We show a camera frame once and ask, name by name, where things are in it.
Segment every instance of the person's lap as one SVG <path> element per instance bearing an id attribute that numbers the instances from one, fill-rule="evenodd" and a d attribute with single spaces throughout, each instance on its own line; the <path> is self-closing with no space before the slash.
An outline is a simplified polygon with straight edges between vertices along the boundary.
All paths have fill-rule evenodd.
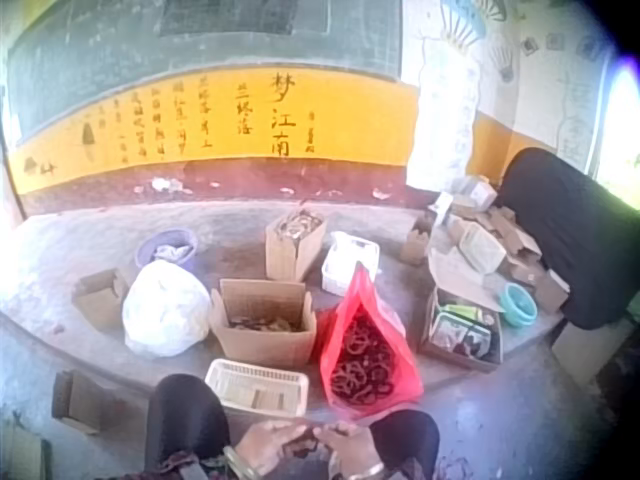
<path id="1" fill-rule="evenodd" d="M 429 415 L 401 410 L 374 422 L 370 429 L 387 468 L 396 469 L 413 457 L 425 477 L 431 478 L 440 435 Z M 229 443 L 220 400 L 202 380 L 171 375 L 158 384 L 149 402 L 145 468 L 156 468 L 178 451 L 193 452 L 201 459 L 216 457 Z"/>

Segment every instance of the wall mural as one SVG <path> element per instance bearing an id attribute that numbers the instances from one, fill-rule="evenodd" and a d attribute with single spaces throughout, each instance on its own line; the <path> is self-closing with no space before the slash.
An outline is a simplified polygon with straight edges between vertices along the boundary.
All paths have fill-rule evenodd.
<path id="1" fill-rule="evenodd" d="M 447 189 L 464 174 L 476 108 L 586 169 L 608 42 L 579 3 L 408 0 L 403 7 L 402 80 L 420 88 L 409 185 Z"/>
<path id="2" fill-rule="evenodd" d="M 60 120 L 11 152 L 19 194 L 154 163 L 298 157 L 406 164 L 413 87 L 304 68 L 216 70 L 161 80 Z"/>
<path id="3" fill-rule="evenodd" d="M 405 19 L 416 12 L 405 4 Z M 414 24 L 421 38 L 420 96 L 414 145 L 407 164 L 407 185 L 423 190 L 450 190 L 463 176 L 473 150 L 473 123 L 480 100 L 481 62 L 474 50 L 486 50 L 500 80 L 513 81 L 513 53 L 501 42 L 487 43 L 496 35 L 494 24 L 504 23 L 508 14 L 503 0 L 440 0 L 436 24 Z M 411 73 L 403 71 L 411 82 Z"/>

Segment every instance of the window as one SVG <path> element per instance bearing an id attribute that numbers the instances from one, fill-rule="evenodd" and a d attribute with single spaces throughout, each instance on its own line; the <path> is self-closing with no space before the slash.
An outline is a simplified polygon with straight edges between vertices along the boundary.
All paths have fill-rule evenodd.
<path id="1" fill-rule="evenodd" d="M 640 90 L 633 59 L 620 60 L 614 69 L 596 180 L 640 210 Z"/>

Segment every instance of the black chair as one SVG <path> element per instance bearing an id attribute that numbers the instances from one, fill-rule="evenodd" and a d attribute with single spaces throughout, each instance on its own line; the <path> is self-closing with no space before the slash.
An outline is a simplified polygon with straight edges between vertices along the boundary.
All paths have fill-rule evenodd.
<path id="1" fill-rule="evenodd" d="M 568 321 L 593 330 L 622 318 L 640 290 L 640 212 L 539 148 L 515 156 L 497 203 L 516 212 L 545 266 L 571 286 Z"/>

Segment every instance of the red plastic bag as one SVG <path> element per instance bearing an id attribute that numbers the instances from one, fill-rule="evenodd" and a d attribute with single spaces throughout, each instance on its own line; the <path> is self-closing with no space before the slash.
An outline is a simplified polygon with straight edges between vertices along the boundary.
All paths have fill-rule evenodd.
<path id="1" fill-rule="evenodd" d="M 341 357 L 345 333 L 351 327 L 361 309 L 366 312 L 370 324 L 379 332 L 389 347 L 392 356 L 392 370 L 388 382 L 392 391 L 384 398 L 376 398 L 366 405 L 353 405 L 336 395 L 332 389 L 332 375 Z M 339 409 L 346 409 L 355 416 L 373 415 L 399 403 L 422 395 L 424 388 L 413 355 L 404 338 L 404 329 L 398 325 L 395 312 L 376 294 L 375 287 L 367 270 L 358 266 L 344 300 L 336 307 L 333 318 L 327 325 L 324 345 L 320 354 L 320 374 L 329 404 Z"/>

